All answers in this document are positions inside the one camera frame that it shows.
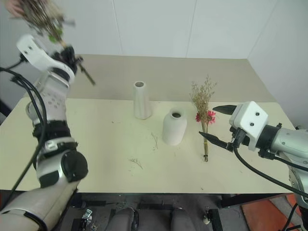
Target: floor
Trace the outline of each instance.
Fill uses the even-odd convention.
[[[105,201],[104,206],[87,206],[93,211],[92,224],[97,231],[103,231],[108,224],[110,216],[122,208],[143,206],[139,209],[139,231],[168,231],[170,230],[170,208],[182,207],[191,216],[196,231],[212,231],[211,224],[203,223],[205,211],[217,208],[220,196],[218,195],[101,195],[84,194],[82,200]],[[145,205],[156,204],[156,209],[144,208]],[[70,208],[66,213],[57,231],[71,230],[74,218],[81,218],[86,208]],[[224,231],[249,231],[240,207],[220,209],[219,215]]]

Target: white corner wall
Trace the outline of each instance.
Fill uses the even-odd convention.
[[[308,128],[308,1],[279,0],[248,60],[293,125]]]

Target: white ceramic vase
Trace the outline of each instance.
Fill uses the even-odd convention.
[[[163,141],[168,145],[181,143],[187,127],[187,119],[183,110],[172,108],[165,116],[163,124]]]
[[[148,90],[142,81],[134,83],[134,115],[138,119],[147,119],[152,115]]]

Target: twig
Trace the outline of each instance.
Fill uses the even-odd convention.
[[[138,161],[138,159],[130,159],[129,161],[137,164],[139,167],[141,167],[141,169],[143,170],[143,167],[141,166],[141,163]]]
[[[151,135],[152,135],[152,137],[155,140],[155,147],[156,147],[156,149],[158,149],[158,146],[157,146],[157,136],[155,136],[153,133],[151,133]]]

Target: table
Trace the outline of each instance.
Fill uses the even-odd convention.
[[[31,157],[37,140],[25,113],[28,98],[22,98],[0,126],[0,189],[10,189]],[[210,108],[238,104],[210,103]],[[146,120],[133,116],[132,101],[67,99],[67,121],[78,151],[88,161],[89,173],[78,186],[92,193],[288,193],[251,172],[233,153],[209,145],[209,161],[203,161],[201,124],[195,121],[191,102],[152,102],[153,115]],[[277,103],[259,103],[269,114],[269,124],[279,122],[293,128]],[[168,146],[162,139],[165,115],[172,107],[183,108],[188,125],[183,141]],[[217,113],[209,132],[230,141],[229,117]],[[289,184],[288,168],[276,161],[258,157],[246,146],[239,153],[252,166]],[[140,166],[131,162],[138,159]],[[33,168],[18,190],[39,187]]]

